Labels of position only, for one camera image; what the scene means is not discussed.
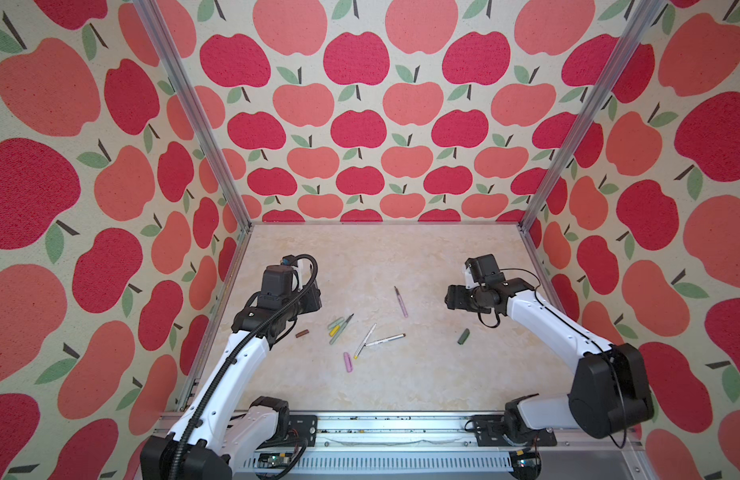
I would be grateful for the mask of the dark green pen cap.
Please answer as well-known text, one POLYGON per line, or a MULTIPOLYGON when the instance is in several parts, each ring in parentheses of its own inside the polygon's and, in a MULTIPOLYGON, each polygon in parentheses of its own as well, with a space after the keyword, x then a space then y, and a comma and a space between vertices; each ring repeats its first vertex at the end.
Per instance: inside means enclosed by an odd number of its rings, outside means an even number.
POLYGON ((459 345, 464 345, 464 344, 466 343, 466 341, 467 341, 467 340, 469 339, 469 337, 470 337, 470 334, 471 334, 471 331, 470 331, 469 329, 465 329, 465 330, 464 330, 464 331, 462 332, 462 334, 460 335, 460 337, 459 337, 459 339, 458 339, 457 343, 458 343, 459 345))

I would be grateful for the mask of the pink pen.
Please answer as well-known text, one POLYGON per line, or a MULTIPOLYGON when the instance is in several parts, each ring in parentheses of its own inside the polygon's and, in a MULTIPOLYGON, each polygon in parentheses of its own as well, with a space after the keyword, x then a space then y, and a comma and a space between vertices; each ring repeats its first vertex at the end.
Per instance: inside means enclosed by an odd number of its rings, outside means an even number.
POLYGON ((406 319, 409 318, 409 312, 408 312, 408 309, 406 307, 406 304, 404 302, 403 296, 402 296, 399 288, 397 286, 394 286, 394 291, 395 291, 395 296, 396 296, 397 302, 398 302, 398 304, 400 306, 400 309, 401 309, 403 318, 406 318, 406 319))

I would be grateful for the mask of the pink pen cap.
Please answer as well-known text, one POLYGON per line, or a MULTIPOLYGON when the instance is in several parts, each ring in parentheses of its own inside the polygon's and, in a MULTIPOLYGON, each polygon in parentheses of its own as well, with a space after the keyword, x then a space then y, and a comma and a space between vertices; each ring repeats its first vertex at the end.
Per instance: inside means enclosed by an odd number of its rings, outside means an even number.
POLYGON ((348 352, 343 353, 344 365, 347 373, 353 372, 352 356, 348 352))

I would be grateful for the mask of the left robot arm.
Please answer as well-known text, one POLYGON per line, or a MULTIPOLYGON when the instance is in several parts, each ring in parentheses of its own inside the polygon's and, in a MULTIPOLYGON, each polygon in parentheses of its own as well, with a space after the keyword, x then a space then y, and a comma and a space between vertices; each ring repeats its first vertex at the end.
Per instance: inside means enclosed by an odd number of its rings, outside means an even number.
POLYGON ((290 448, 292 456, 270 478, 281 479, 305 454, 307 438, 290 434, 285 400, 261 396, 242 417, 235 410, 248 383, 288 324, 318 311, 319 267, 309 254, 288 255, 263 274, 233 320, 224 353, 193 403, 164 436, 147 439, 140 452, 145 479, 230 479, 259 448, 290 448))

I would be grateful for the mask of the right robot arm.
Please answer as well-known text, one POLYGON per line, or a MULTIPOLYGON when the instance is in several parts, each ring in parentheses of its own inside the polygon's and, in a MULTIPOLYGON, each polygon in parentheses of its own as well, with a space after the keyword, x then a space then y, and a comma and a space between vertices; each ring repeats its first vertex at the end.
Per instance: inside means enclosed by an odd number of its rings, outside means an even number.
POLYGON ((616 345, 549 305, 528 282, 511 279, 490 286, 451 285, 450 310, 506 316, 530 330, 570 367, 566 394, 532 394, 508 402, 502 435, 525 445, 541 431, 578 428, 595 439, 627 431, 655 415, 645 360, 631 344, 616 345))

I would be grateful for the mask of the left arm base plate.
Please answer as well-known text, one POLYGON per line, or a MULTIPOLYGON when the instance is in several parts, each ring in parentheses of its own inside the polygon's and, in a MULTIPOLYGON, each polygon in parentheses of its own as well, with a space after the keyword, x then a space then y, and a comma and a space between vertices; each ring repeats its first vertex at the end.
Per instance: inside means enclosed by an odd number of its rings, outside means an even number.
POLYGON ((297 440, 305 441, 308 447, 314 447, 318 420, 317 415, 290 413, 286 422, 277 426, 275 435, 262 443, 259 449, 293 446, 297 440))

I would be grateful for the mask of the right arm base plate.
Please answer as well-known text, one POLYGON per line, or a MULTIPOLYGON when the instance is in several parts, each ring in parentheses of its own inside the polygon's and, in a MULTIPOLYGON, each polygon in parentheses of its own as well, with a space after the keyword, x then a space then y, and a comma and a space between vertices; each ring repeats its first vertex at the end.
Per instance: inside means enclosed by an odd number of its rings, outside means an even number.
POLYGON ((476 437, 480 447, 554 447, 556 435, 548 429, 532 430, 510 415, 474 415, 464 430, 476 437))

